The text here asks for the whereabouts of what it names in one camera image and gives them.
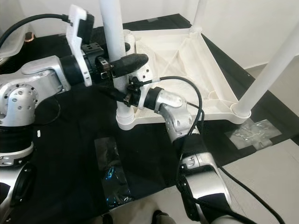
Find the wire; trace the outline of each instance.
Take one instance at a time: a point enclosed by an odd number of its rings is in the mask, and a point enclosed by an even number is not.
[[[43,124],[33,124],[33,126],[45,126],[45,125],[49,125],[49,124],[53,123],[54,121],[56,121],[59,118],[59,116],[61,114],[61,106],[60,106],[60,103],[58,102],[58,100],[56,99],[56,97],[54,97],[54,99],[55,99],[55,101],[57,103],[57,106],[58,106],[58,113],[55,116],[55,118],[53,118],[52,120],[50,120],[50,121],[48,121],[46,123],[43,123]]]
[[[70,21],[68,20],[68,16],[64,15],[64,14],[63,15],[59,15],[59,14],[33,15],[31,17],[25,18],[25,19],[17,22],[16,24],[14,24],[10,28],[8,28],[8,30],[5,31],[5,33],[0,37],[0,48],[2,47],[4,41],[9,37],[9,35],[11,35],[11,33],[14,32],[16,29],[18,29],[19,27],[25,25],[26,23],[29,23],[29,22],[32,22],[35,20],[39,20],[39,19],[46,19],[46,18],[61,19],[62,21],[70,23]]]
[[[251,190],[249,187],[247,187],[245,184],[243,184],[241,181],[236,179],[234,176],[232,176],[228,171],[226,171],[225,168],[223,168],[219,163],[217,163],[218,168],[225,173],[226,176],[228,176],[230,179],[232,179],[234,182],[239,184],[242,188],[244,188],[246,191],[248,191],[256,200],[258,200],[269,212],[272,213],[272,215],[278,220],[280,224],[285,224],[282,217],[271,207],[269,206],[263,199],[260,198],[259,195],[257,195],[253,190]]]
[[[199,107],[193,103],[187,102],[187,104],[199,109]],[[204,133],[204,121],[205,121],[205,112],[203,110],[201,110],[201,121],[200,121],[200,128],[199,128],[199,132],[201,135],[203,135],[203,133]]]

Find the black mat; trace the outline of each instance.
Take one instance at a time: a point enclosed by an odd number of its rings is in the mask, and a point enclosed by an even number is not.
[[[180,15],[161,17],[124,24],[124,28],[166,29],[187,28],[190,23]],[[93,32],[93,40],[103,43],[103,29]],[[238,98],[253,82],[238,64],[224,54],[207,38],[205,41],[220,65],[224,76]],[[19,69],[25,62],[71,52],[63,36],[37,38],[23,46],[21,52],[9,61],[7,70]],[[32,162],[38,168],[38,177],[32,199],[16,208],[11,223],[77,223],[107,211],[95,161],[93,140],[97,136],[114,136],[135,198],[153,194],[174,184],[177,163],[164,124],[139,125],[122,131],[115,121],[116,103],[93,87],[76,86],[70,92],[57,95],[62,113],[51,125],[40,128],[41,137],[35,137],[37,150]],[[36,111],[38,121],[56,115],[53,99],[44,101]],[[272,139],[278,143],[298,134],[299,119],[276,97],[267,92],[253,110],[254,122],[268,119],[283,134]],[[205,122],[204,139],[208,149],[222,164],[238,160],[255,152],[248,147],[237,150],[225,132],[237,126],[228,121]]]

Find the cable connector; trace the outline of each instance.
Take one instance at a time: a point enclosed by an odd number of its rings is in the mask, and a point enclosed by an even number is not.
[[[67,23],[70,23],[70,22],[71,22],[71,21],[69,20],[69,15],[62,14],[61,16],[62,16],[61,20],[62,20],[63,22],[67,22]]]

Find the white stand leg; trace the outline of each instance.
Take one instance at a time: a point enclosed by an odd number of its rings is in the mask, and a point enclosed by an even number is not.
[[[275,80],[284,71],[287,65],[299,51],[299,23],[291,32],[284,44],[263,69],[254,83],[249,87],[237,104],[232,105],[232,111],[240,116],[247,117],[259,99],[272,86]]]
[[[191,27],[192,32],[202,31],[202,24],[205,15],[207,0],[199,0],[194,21]]]
[[[104,23],[109,60],[111,62],[119,60],[126,55],[120,0],[100,0],[100,10]],[[127,92],[128,76],[113,79],[113,84],[119,91]],[[117,102],[116,120],[120,128],[133,122],[133,108]]]

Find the metal bracket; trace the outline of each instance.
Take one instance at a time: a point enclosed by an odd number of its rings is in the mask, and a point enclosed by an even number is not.
[[[92,79],[81,51],[82,38],[78,37],[80,20],[87,19],[87,12],[78,6],[71,5],[69,19],[71,22],[66,29],[66,39],[71,48],[72,54],[75,56],[78,62],[84,79],[84,84],[87,87],[92,85]]]

